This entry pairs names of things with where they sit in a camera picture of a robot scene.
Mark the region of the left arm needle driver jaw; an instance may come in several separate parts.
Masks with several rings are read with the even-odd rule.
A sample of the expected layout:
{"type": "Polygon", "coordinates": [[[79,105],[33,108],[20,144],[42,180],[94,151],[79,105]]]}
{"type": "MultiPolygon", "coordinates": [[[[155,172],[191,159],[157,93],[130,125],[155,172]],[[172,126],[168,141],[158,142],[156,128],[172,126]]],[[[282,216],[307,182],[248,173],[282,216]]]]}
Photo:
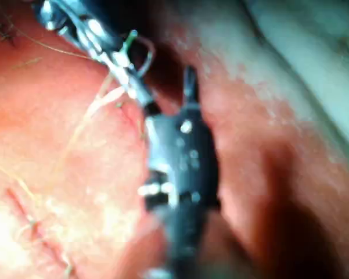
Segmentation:
{"type": "Polygon", "coordinates": [[[126,92],[131,99],[136,100],[141,107],[153,103],[150,90],[144,84],[138,72],[134,69],[126,52],[104,53],[103,63],[109,68],[110,72],[124,89],[124,92],[126,92]]]}

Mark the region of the right arm needle driver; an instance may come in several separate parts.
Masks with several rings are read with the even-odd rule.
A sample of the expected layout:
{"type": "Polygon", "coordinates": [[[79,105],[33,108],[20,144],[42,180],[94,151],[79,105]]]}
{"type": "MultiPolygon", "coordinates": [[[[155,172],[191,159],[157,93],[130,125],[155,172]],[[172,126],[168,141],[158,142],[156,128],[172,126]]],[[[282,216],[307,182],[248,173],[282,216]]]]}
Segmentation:
{"type": "Polygon", "coordinates": [[[145,206],[174,208],[182,202],[220,208],[218,158],[212,132],[198,105],[185,105],[175,115],[145,116],[149,178],[145,206]]]}

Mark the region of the left arm needle driver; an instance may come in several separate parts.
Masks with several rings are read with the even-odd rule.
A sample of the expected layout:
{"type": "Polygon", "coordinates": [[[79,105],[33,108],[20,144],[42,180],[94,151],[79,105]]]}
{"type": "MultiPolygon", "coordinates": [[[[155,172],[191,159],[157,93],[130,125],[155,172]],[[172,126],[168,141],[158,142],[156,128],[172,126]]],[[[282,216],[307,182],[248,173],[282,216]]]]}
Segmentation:
{"type": "Polygon", "coordinates": [[[48,31],[98,60],[103,53],[119,51],[122,37],[103,21],[103,8],[88,1],[35,1],[34,13],[48,31]]]}

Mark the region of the right arm needle driver jaw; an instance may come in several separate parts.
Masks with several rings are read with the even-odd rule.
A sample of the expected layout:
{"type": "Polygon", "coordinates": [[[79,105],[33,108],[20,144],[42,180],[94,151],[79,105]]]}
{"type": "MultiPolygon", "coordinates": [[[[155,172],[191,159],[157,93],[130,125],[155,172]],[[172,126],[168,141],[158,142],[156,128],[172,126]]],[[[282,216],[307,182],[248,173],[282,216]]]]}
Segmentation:
{"type": "Polygon", "coordinates": [[[155,117],[157,115],[161,115],[162,113],[163,111],[156,101],[149,101],[143,105],[144,118],[155,117]]]}
{"type": "Polygon", "coordinates": [[[184,69],[183,105],[199,107],[198,77],[193,66],[186,66],[184,69]]]}

